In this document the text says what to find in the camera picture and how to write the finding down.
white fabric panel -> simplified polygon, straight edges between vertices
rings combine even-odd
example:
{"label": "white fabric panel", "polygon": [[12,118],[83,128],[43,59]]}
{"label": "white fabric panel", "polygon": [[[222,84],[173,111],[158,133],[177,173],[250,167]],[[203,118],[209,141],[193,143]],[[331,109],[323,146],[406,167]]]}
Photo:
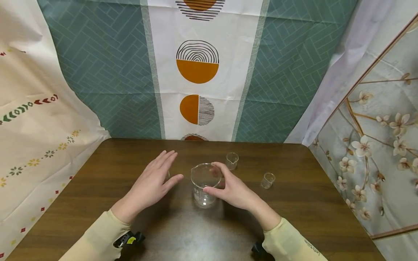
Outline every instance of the white fabric panel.
{"label": "white fabric panel", "polygon": [[416,0],[393,2],[362,0],[357,5],[316,95],[285,143],[309,146],[340,101],[418,11]]}
{"label": "white fabric panel", "polygon": [[36,0],[0,2],[0,258],[109,134],[67,85]]}
{"label": "white fabric panel", "polygon": [[[231,141],[262,2],[228,0],[213,20],[201,21],[179,12],[175,1],[148,1],[166,139],[198,133],[209,140]],[[210,81],[197,84],[179,72],[176,53],[187,40],[205,41],[217,50],[219,68]],[[201,124],[200,112],[200,126],[180,112],[182,100],[196,94],[199,109],[201,97],[213,106],[214,117],[208,124]]]}

wooden table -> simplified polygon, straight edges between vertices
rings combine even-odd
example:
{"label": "wooden table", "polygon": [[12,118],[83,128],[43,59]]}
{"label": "wooden table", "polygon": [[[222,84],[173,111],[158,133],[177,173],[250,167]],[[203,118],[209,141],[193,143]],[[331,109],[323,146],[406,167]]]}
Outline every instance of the wooden table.
{"label": "wooden table", "polygon": [[[191,198],[190,169],[203,162],[224,162],[228,152],[236,152],[240,160],[233,173],[329,261],[384,261],[302,145],[139,139],[103,142],[8,261],[58,260],[162,150],[178,152],[170,173],[184,174],[184,180],[139,214],[133,230],[143,232],[146,240],[142,247],[124,250],[121,260],[254,260],[251,248],[263,240],[263,232],[252,216],[223,202],[200,209]],[[268,190],[260,186],[265,172],[276,176]]]}

black wrist strap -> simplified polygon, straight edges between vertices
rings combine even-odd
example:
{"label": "black wrist strap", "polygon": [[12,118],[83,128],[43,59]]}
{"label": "black wrist strap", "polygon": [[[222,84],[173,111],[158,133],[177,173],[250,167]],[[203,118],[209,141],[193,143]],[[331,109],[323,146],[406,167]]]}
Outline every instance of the black wrist strap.
{"label": "black wrist strap", "polygon": [[137,245],[145,240],[145,236],[141,232],[134,234],[132,231],[128,231],[125,235],[121,236],[113,243],[116,248],[123,248],[125,245]]}

glass beaker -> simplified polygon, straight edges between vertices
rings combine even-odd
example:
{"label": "glass beaker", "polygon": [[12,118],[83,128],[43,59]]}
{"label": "glass beaker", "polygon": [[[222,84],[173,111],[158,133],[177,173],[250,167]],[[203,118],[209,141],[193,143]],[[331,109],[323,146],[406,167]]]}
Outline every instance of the glass beaker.
{"label": "glass beaker", "polygon": [[261,186],[263,188],[269,189],[271,185],[273,184],[276,177],[273,175],[273,173],[265,173],[263,180],[261,181]]}
{"label": "glass beaker", "polygon": [[215,203],[216,197],[205,193],[203,188],[216,188],[221,178],[221,170],[211,163],[202,163],[191,169],[191,182],[194,184],[193,198],[198,207],[209,208]]}
{"label": "glass beaker", "polygon": [[226,166],[228,167],[228,169],[235,170],[237,168],[237,163],[239,159],[240,157],[238,156],[237,153],[234,153],[234,152],[228,153],[227,162],[226,162]]}

geometric print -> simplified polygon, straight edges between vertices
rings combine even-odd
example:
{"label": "geometric print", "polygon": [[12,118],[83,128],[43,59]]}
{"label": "geometric print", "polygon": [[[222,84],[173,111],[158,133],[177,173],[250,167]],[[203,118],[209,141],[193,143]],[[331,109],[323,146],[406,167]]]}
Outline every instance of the geometric print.
{"label": "geometric print", "polygon": [[141,6],[38,3],[68,85],[96,113],[102,127],[112,137],[160,139]]}
{"label": "geometric print", "polygon": [[316,93],[357,0],[270,0],[237,142],[284,142]]}
{"label": "geometric print", "polygon": [[[67,83],[101,125],[112,137],[160,139],[139,1],[38,3]],[[317,91],[356,3],[270,0],[235,141],[286,139]]]}

